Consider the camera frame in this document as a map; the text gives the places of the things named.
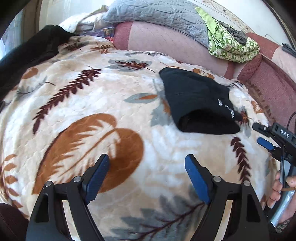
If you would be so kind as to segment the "right hand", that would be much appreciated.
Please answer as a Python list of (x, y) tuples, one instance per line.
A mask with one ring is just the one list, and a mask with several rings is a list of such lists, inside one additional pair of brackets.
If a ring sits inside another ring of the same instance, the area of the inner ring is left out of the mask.
[[(289, 187), (291, 188), (295, 188), (295, 176), (292, 177), (287, 177), (286, 178), (287, 184)], [(269, 196), (269, 198), (267, 199), (267, 206), (272, 208), (274, 206), (274, 204), (279, 201), (280, 197), (281, 197), (281, 192), (282, 190), (282, 184), (280, 183), (280, 172), (276, 173), (275, 176), (275, 180), (273, 183), (273, 187), (271, 190), (271, 194)], [(279, 223), (282, 223), (288, 219), (290, 219), (291, 217), (293, 217), (293, 215), (295, 214), (295, 209), (296, 209), (296, 198), (295, 198), (295, 194), (293, 195), (287, 209), (285, 210), (285, 212), (281, 215)]]

